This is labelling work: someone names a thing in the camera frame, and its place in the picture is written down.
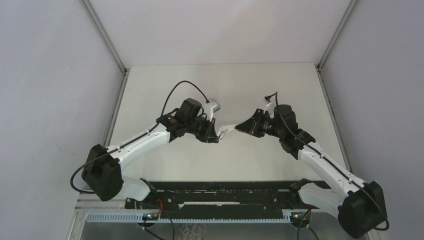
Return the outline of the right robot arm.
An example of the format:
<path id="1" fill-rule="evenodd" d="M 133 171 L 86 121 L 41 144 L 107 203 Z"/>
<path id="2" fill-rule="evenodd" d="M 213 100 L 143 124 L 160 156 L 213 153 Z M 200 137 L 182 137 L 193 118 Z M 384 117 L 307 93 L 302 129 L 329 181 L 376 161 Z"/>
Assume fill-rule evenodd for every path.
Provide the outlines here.
<path id="1" fill-rule="evenodd" d="M 375 181 L 365 182 L 333 160 L 316 139 L 299 128 L 296 114 L 287 104 L 277 105 L 270 116 L 257 109 L 235 130 L 257 138 L 278 138 L 282 149 L 312 169 L 328 186 L 321 188 L 307 179 L 292 187 L 289 203 L 295 208 L 305 204 L 335 217 L 342 229 L 358 239 L 370 230 L 386 231 L 390 227 L 384 192 Z"/>

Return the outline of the white mini stapler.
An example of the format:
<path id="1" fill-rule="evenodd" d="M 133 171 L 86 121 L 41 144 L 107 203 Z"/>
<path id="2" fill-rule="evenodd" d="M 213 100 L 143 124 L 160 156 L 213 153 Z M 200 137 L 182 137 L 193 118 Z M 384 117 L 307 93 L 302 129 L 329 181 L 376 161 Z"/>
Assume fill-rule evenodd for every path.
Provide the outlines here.
<path id="1" fill-rule="evenodd" d="M 224 136 L 230 132 L 230 131 L 234 131 L 235 130 L 236 125 L 235 124 L 230 124 L 230 125 L 223 125 L 219 128 L 218 132 L 217 132 L 217 137 L 219 140 L 222 140 L 224 138 Z"/>

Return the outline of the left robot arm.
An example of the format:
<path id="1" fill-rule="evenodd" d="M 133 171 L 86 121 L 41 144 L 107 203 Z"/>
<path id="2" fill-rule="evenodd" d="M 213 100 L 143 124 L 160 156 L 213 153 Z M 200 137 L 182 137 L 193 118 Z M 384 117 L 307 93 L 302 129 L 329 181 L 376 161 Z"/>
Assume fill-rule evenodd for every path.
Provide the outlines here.
<path id="1" fill-rule="evenodd" d="M 103 202 L 120 196 L 136 200 L 145 209 L 153 207 L 157 200 L 154 187 L 143 178 L 125 176 L 123 171 L 144 154 L 185 134 L 194 135 L 202 143 L 218 143 L 214 113 L 220 108 L 215 101 L 201 104 L 187 98 L 179 108 L 158 117 L 146 131 L 116 145 L 93 146 L 82 179 Z"/>

